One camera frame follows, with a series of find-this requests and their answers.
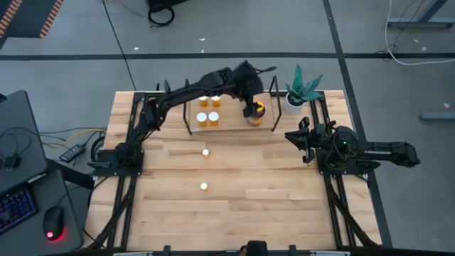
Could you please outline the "black power adapter brick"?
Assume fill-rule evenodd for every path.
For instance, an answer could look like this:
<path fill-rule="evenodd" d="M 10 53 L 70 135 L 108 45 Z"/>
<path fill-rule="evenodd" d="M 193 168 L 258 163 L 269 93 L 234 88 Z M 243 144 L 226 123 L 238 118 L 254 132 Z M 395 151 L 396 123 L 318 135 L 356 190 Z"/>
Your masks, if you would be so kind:
<path fill-rule="evenodd" d="M 79 157 L 82 153 L 84 153 L 86 150 L 84 144 L 76 144 L 70 148 L 67 149 L 63 154 L 59 156 L 59 159 L 67 164 L 69 164 L 71 161 L 75 160 L 76 158 Z"/>

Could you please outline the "grey metal floor bar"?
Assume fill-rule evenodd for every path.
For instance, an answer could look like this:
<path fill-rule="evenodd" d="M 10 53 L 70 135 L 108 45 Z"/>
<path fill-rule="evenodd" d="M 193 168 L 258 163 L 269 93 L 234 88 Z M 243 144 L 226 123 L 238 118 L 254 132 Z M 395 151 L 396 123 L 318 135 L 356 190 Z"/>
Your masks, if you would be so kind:
<path fill-rule="evenodd" d="M 455 120 L 455 112 L 422 112 L 422 120 Z"/>

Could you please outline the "black computer mouse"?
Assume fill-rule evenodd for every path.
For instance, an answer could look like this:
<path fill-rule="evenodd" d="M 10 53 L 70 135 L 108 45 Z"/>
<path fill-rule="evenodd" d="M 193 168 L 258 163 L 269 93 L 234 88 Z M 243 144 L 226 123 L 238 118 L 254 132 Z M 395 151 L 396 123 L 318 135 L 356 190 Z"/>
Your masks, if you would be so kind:
<path fill-rule="evenodd" d="M 64 229 L 64 210 L 62 206 L 52 206 L 44 214 L 43 232 L 48 240 L 57 240 Z"/>

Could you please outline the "fish oil bottle yellow lid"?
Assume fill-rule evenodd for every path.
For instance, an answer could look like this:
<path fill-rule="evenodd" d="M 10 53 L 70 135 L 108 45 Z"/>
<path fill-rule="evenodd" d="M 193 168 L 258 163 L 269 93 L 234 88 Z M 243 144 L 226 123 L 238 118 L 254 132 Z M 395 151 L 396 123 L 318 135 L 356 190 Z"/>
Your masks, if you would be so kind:
<path fill-rule="evenodd" d="M 253 102 L 252 114 L 247 118 L 247 123 L 253 127 L 260 126 L 265 112 L 266 109 L 262 101 Z"/>

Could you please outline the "black equipment base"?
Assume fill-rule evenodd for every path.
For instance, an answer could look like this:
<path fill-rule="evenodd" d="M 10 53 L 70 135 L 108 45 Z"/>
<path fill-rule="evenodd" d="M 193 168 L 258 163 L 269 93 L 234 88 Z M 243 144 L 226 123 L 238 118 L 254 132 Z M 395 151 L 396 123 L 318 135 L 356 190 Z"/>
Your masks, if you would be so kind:
<path fill-rule="evenodd" d="M 145 0 L 152 11 L 159 11 L 167 7 L 173 7 L 188 0 Z"/>

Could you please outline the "backlit black keyboard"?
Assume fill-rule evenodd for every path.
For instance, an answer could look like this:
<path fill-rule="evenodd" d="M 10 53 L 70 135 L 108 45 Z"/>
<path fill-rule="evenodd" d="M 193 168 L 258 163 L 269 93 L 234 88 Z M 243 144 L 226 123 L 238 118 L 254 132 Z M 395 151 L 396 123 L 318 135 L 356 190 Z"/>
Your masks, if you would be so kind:
<path fill-rule="evenodd" d="M 28 186 L 0 195 L 0 235 L 38 213 L 34 194 Z"/>

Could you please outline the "teal plant in white pot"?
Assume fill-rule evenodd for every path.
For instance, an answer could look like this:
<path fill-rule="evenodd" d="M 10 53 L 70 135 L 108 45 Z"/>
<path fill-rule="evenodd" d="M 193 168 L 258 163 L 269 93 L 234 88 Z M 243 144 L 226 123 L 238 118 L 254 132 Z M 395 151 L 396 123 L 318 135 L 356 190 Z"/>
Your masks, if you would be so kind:
<path fill-rule="evenodd" d="M 323 75 L 318 76 L 308 82 L 304 81 L 301 66 L 296 65 L 294 71 L 294 79 L 291 85 L 286 84 L 287 94 L 282 107 L 287 114 L 297 115 L 303 109 L 307 102 L 314 100 L 324 100 L 325 97 L 316 91 Z"/>

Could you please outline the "grey side desk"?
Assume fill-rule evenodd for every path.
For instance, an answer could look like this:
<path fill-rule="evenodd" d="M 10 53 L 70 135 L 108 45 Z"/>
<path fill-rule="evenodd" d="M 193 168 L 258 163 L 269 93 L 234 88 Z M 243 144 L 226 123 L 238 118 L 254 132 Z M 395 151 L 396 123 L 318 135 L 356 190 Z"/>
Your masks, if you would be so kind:
<path fill-rule="evenodd" d="M 84 239 L 61 172 L 49 172 L 34 181 L 31 191 L 38 213 L 0 235 L 0 256 L 61 255 L 80 248 Z M 63 233 L 56 240 L 48 240 L 43 220 L 46 211 L 55 205 L 63 208 Z"/>

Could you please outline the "black mat with orange stripes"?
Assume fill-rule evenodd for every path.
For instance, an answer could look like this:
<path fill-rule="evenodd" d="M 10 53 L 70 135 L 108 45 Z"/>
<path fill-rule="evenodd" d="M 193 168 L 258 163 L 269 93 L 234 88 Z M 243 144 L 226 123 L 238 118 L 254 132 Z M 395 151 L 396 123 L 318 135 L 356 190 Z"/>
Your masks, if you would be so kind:
<path fill-rule="evenodd" d="M 64 0 L 0 0 L 0 38 L 45 38 Z"/>

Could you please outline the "right arm's black gripper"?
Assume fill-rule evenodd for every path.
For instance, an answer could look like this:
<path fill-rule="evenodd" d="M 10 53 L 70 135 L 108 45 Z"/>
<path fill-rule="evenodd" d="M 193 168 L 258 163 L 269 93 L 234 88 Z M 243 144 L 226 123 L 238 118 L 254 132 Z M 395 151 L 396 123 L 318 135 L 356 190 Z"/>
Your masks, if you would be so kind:
<path fill-rule="evenodd" d="M 297 148 L 303 149 L 306 155 L 303 157 L 304 163 L 310 163 L 315 158 L 315 148 L 322 148 L 324 145 L 323 138 L 326 136 L 326 125 L 316 124 L 309 130 L 309 117 L 304 117 L 299 127 L 302 129 L 286 132 L 285 138 Z"/>

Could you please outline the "grey metal desk foot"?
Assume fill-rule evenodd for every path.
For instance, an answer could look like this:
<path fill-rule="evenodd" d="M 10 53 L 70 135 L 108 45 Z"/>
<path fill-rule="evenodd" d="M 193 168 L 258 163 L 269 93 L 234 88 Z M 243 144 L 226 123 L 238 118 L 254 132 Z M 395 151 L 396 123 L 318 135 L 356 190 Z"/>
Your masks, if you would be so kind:
<path fill-rule="evenodd" d="M 455 18 L 435 18 L 435 14 L 449 1 L 449 0 L 421 0 L 419 6 L 414 10 L 410 17 L 406 17 L 407 10 L 419 0 L 412 0 L 412 3 L 405 8 L 399 17 L 391 17 L 392 0 L 389 3 L 389 14 L 387 15 L 385 27 L 391 28 L 393 26 L 404 28 L 408 26 L 443 26 L 445 28 L 452 28 L 455 26 Z"/>

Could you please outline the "left arm's black gripper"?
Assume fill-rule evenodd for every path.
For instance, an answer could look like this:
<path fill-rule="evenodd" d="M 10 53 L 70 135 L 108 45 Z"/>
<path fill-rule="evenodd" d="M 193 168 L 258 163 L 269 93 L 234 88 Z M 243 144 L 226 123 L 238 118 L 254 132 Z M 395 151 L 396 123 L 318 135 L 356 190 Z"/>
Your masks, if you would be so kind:
<path fill-rule="evenodd" d="M 264 90 L 258 69 L 245 60 L 234 69 L 232 78 L 235 84 L 232 96 L 246 102 L 242 110 L 243 117 L 253 116 L 257 109 L 254 96 Z"/>

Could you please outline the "small black plug adapter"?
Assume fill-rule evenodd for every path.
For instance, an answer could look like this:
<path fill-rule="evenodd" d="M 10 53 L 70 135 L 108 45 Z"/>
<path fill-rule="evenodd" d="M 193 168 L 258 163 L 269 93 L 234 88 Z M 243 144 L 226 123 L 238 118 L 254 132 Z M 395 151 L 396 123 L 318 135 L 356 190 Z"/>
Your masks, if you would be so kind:
<path fill-rule="evenodd" d="M 18 154 L 13 154 L 12 156 L 8 156 L 5 158 L 4 168 L 7 171 L 11 171 L 12 169 L 19 167 L 20 163 L 21 157 Z"/>

